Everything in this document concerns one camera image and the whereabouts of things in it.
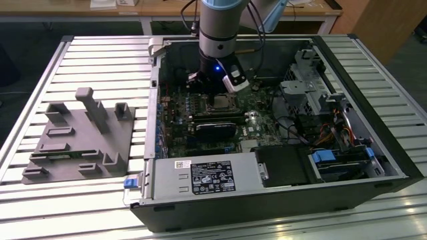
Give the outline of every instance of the wooden table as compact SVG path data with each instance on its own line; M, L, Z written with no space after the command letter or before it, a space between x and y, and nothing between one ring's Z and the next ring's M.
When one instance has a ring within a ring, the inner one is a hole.
M0 0L0 23L41 22L51 28L55 22L140 22L143 2L91 11L91 0Z
M187 0L139 0L136 6L91 11L89 0L0 0L0 22L140 22L145 35L152 35L151 22L180 21L180 10ZM341 10L333 10L324 0L287 7L280 21L321 22L319 34L331 31ZM192 20L195 4L184 12Z
M143 0L141 27L144 34L152 34L151 22L153 21L180 21L180 10L187 2L187 0ZM188 21L193 20L195 6L192 4L184 12ZM321 22L317 34L328 34L343 11L333 10L324 0L313 0L311 3L299 4L297 7L303 8L295 8L295 12L292 7L284 9L280 21Z

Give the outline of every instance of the blue latch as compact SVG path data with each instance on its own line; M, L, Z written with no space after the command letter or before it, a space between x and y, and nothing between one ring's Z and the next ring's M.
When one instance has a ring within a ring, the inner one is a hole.
M232 146L227 146L224 147L224 154L228 154L231 152L231 150L233 149Z
M128 178L124 180L124 189L136 189L139 187L139 179Z
M368 159L375 158L375 153L373 153L372 148L367 147L367 148L364 149L364 151L365 151L365 153L367 153Z
M319 150L311 156L315 163L336 160L331 150Z

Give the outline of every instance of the white table leg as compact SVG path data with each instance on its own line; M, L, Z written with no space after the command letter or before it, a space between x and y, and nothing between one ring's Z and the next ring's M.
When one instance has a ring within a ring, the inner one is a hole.
M153 35L153 30L152 30L152 17L151 16L141 16L139 18L140 20L140 25L141 25L141 31L144 35Z
M337 17L337 16L335 16L335 15L325 17L325 20L324 20L324 22L321 23L321 26L320 26L320 28L319 28L319 32L317 32L319 35L327 35L327 34L329 34L331 29L332 29L332 27L333 27L333 23L335 23L336 17Z

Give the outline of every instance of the floor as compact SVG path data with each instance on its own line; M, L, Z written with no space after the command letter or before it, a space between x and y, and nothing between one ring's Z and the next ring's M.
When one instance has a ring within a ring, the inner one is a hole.
M180 23L153 23L153 34L185 34ZM21 72L20 81L0 87L0 145L8 137L28 97L64 35L141 35L137 22L55 23L47 31L41 23L0 23L0 44ZM409 37L387 68L420 106L427 110L427 44Z

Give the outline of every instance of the aluminum extrusion table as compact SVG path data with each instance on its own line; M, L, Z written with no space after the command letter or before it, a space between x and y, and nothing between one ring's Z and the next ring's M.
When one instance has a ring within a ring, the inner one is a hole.
M427 114L357 39L323 39L417 168L427 175ZM152 233L123 203L124 177L21 184L48 118L48 103L92 87L105 108L136 107L128 173L143 170L151 64L149 36L64 37L0 150L0 239L400 239L427 234L427 181L355 209L173 233ZM333 76L327 74L340 92Z

